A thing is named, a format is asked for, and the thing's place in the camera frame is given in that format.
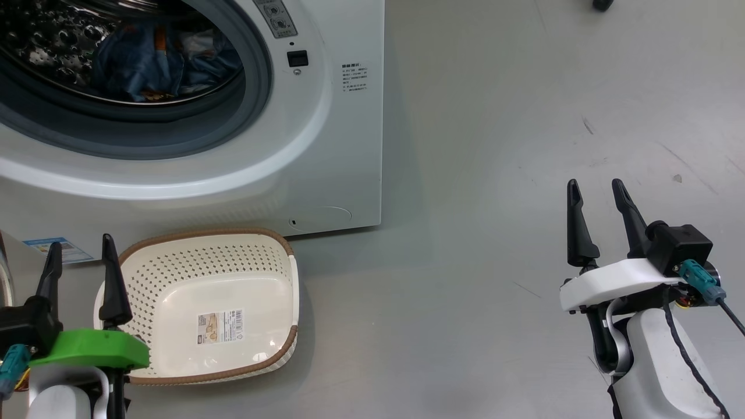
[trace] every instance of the washing machine bottom panel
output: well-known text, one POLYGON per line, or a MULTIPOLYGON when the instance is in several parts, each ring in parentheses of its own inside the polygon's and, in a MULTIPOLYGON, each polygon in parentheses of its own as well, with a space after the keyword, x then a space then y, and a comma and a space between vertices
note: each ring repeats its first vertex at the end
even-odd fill
POLYGON ((64 262, 76 263, 100 259, 104 233, 114 237, 121 253, 150 237, 210 228, 263 227, 294 236, 380 224, 379 177, 357 179, 354 187, 342 182, 321 188, 305 184, 305 190, 325 192, 313 196, 295 192, 302 182, 294 187, 290 183, 275 177, 218 195, 132 202, 64 195, 0 180, 5 195, 0 230, 38 250, 39 257, 52 242, 66 242, 64 262))

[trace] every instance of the specification label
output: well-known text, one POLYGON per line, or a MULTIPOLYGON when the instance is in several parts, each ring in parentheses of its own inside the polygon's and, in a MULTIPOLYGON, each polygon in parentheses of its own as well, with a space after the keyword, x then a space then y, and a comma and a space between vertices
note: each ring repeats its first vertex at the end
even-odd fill
POLYGON ((363 92, 370 88, 368 62, 341 65, 341 88, 344 92, 363 92))
POLYGON ((199 315, 197 344, 243 340, 243 309, 199 315))
POLYGON ((40 240, 26 240, 23 243, 30 248, 36 249, 39 253, 44 256, 49 252, 49 247, 52 243, 59 242, 62 248, 62 263, 77 263, 85 262, 87 260, 93 260, 93 258, 82 251, 78 246, 68 242, 64 237, 53 237, 51 239, 40 239, 40 240))

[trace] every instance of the blue sticker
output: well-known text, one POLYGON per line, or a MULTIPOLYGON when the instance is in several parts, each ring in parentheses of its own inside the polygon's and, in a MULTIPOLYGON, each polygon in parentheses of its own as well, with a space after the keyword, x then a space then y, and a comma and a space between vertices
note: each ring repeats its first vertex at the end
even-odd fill
POLYGON ((59 242, 62 246, 62 263, 78 263, 85 262, 87 260, 93 260, 93 258, 82 251, 77 246, 68 242, 64 237, 52 237, 51 239, 39 239, 39 240, 25 240, 23 243, 30 248, 36 249, 39 253, 46 256, 49 252, 49 247, 52 243, 59 242))

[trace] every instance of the black cable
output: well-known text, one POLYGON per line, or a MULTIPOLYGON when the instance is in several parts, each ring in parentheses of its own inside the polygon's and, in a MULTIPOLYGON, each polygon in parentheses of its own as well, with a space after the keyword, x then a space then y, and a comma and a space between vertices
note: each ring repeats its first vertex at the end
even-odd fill
POLYGON ((745 326, 743 326, 742 322, 740 322, 740 319, 724 303, 724 300, 722 300, 721 298, 717 298, 717 303, 719 303, 719 305, 722 307, 722 310, 724 310, 724 312, 727 313, 729 318, 732 319, 732 323, 734 323, 735 326, 738 327, 738 329, 740 330, 740 333, 742 333, 743 336, 745 336, 745 326))
POLYGON ((719 397, 714 394, 711 387, 708 386, 706 380, 703 379, 701 373, 698 371, 698 368, 696 368, 694 362, 691 361, 691 357, 688 356, 688 351, 685 350, 683 342, 680 341, 678 329, 675 327, 675 321, 673 321, 673 312, 670 310, 670 287, 665 287, 665 289, 662 291, 662 308, 665 310, 665 320, 668 322, 668 326, 670 327, 670 334, 673 335, 673 340, 680 350, 680 356, 683 357, 683 361, 691 369, 691 373, 694 375, 696 381, 698 381, 698 383, 701 384, 701 387, 703 387, 704 393, 706 393, 707 396, 711 397, 711 400, 714 402, 715 405, 717 405, 719 411, 722 413, 722 416, 724 416, 724 419, 730 419, 727 408, 724 407, 724 403, 719 400, 719 397))

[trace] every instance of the gray floor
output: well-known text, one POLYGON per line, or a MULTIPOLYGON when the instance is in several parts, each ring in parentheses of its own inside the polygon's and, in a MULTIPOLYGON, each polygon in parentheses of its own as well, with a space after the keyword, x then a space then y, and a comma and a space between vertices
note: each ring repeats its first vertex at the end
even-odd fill
MULTIPOLYGON (((647 221, 714 241, 745 316, 745 3, 589 2, 389 1, 384 223, 293 243, 301 334, 285 367, 129 388, 131 417, 610 418, 586 321, 559 308, 572 177, 601 263, 626 252, 619 177, 647 221)), ((8 246, 30 294, 42 260, 8 246)), ((67 327, 89 326, 102 275, 66 269, 67 327)), ((745 417, 745 339, 720 310, 676 315, 745 417)))

